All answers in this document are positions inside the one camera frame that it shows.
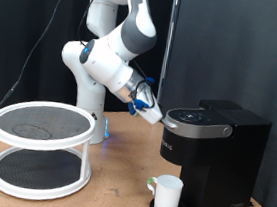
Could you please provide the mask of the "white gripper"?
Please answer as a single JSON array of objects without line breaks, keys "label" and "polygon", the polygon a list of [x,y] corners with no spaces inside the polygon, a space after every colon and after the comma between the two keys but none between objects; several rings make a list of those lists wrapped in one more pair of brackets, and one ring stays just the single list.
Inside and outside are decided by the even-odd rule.
[{"label": "white gripper", "polygon": [[162,112],[147,83],[142,83],[137,88],[134,108],[150,124],[156,124],[162,118]]}]

